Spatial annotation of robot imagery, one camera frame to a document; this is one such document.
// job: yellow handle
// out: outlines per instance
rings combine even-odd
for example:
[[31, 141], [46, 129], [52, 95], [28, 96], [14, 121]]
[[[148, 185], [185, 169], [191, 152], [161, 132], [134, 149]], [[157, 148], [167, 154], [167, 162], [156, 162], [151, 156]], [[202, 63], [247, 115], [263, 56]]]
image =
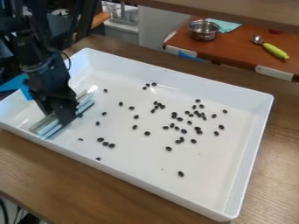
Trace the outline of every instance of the yellow handle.
[[289, 56], [287, 53], [282, 51], [281, 49], [277, 48], [276, 46], [264, 43], [262, 44], [270, 53], [275, 55], [277, 58], [280, 58], [282, 60], [288, 60]]

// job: blue cloth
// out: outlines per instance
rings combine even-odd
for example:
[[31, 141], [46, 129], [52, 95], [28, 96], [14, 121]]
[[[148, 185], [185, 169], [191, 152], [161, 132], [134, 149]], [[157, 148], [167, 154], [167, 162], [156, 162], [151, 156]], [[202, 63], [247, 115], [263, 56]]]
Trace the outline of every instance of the blue cloth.
[[241, 26], [241, 24], [235, 24], [235, 23], [221, 21], [221, 20], [213, 19], [213, 18], [208, 18], [208, 19], [206, 19], [206, 21], [212, 22], [212, 23], [218, 25], [220, 27], [219, 32], [222, 32], [222, 33], [233, 31]]

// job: orange table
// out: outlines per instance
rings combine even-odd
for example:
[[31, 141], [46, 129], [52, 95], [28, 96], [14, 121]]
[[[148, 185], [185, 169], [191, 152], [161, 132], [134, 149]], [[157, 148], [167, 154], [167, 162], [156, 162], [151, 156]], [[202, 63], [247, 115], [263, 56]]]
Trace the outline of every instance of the orange table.
[[[267, 43], [281, 48], [290, 59], [277, 59], [260, 45], [253, 44], [250, 37], [254, 34], [261, 35]], [[218, 33], [217, 38], [211, 42], [198, 42], [189, 38], [186, 23], [164, 41], [163, 49], [170, 53], [182, 52], [192, 57], [299, 82], [298, 34], [273, 34], [267, 28], [242, 25], [234, 31]]]

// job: white tray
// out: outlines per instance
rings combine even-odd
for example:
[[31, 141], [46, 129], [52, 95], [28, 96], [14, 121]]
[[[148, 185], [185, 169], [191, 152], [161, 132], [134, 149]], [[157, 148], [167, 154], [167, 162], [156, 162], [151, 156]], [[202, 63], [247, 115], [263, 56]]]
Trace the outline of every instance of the white tray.
[[[91, 49], [76, 53], [72, 62], [72, 88], [77, 93], [94, 91], [95, 96], [95, 104], [82, 118], [46, 141], [37, 139], [28, 129], [43, 114], [34, 101], [24, 101], [17, 91], [0, 102], [1, 127], [216, 221], [238, 216], [272, 95]], [[142, 90], [153, 81], [156, 87]], [[198, 110], [206, 113], [207, 121], [184, 114], [198, 105], [196, 99], [205, 105]], [[166, 108], [151, 114], [154, 101]], [[162, 129], [174, 122], [171, 112], [184, 118], [175, 124], [188, 130], [186, 135]], [[200, 126], [204, 134], [197, 135], [194, 126]], [[147, 130], [150, 136], [143, 134]], [[116, 147], [102, 146], [96, 141], [98, 137]], [[177, 145], [179, 137], [185, 142]], [[198, 142], [190, 143], [191, 138]]]

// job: wooden table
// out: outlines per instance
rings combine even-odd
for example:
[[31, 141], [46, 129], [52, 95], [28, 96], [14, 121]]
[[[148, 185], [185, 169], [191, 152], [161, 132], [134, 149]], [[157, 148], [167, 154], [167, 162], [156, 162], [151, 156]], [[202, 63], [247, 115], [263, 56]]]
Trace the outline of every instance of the wooden table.
[[[206, 17], [193, 17], [191, 20], [203, 18]], [[250, 38], [254, 34], [261, 35], [266, 43], [281, 48], [290, 59], [277, 59], [262, 46], [253, 44]], [[242, 25], [234, 31], [218, 33], [213, 41], [200, 42], [189, 38], [188, 23], [185, 23], [163, 43], [163, 48], [171, 53], [181, 51], [204, 60], [299, 82], [299, 34], [273, 34], [264, 27]]]
[[[241, 209], [232, 223], [299, 223], [299, 87], [249, 71], [200, 64], [109, 38], [84, 47], [272, 94], [275, 103]], [[53, 223], [215, 223], [68, 157], [0, 131], [0, 194]]]

